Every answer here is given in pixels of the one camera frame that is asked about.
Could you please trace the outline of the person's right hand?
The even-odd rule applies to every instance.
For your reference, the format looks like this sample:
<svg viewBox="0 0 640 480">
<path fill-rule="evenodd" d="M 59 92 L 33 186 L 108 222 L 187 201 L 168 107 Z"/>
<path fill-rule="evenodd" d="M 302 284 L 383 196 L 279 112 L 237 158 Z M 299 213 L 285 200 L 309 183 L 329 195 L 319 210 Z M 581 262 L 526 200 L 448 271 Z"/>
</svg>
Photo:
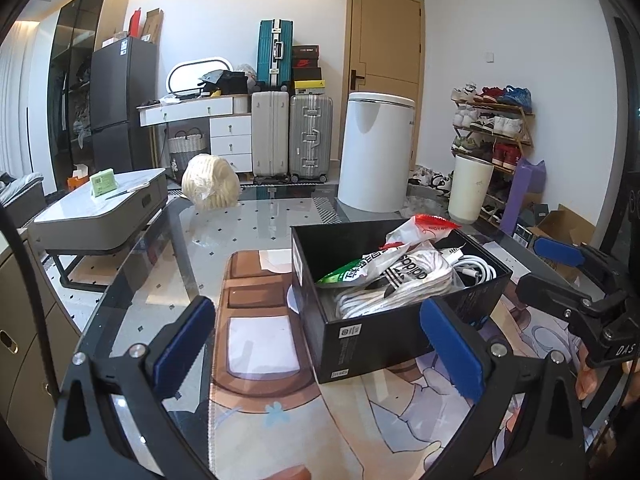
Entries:
<svg viewBox="0 0 640 480">
<path fill-rule="evenodd" d="M 627 390 L 623 406 L 633 404 L 639 399 L 639 384 L 640 373 L 639 367 L 631 368 L 630 363 L 623 364 L 623 371 L 630 376 L 631 382 Z M 579 400 L 585 400 L 587 396 L 594 393 L 597 390 L 598 378 L 595 370 L 590 368 L 587 364 L 582 363 L 579 367 L 577 382 L 576 382 L 576 394 Z"/>
</svg>

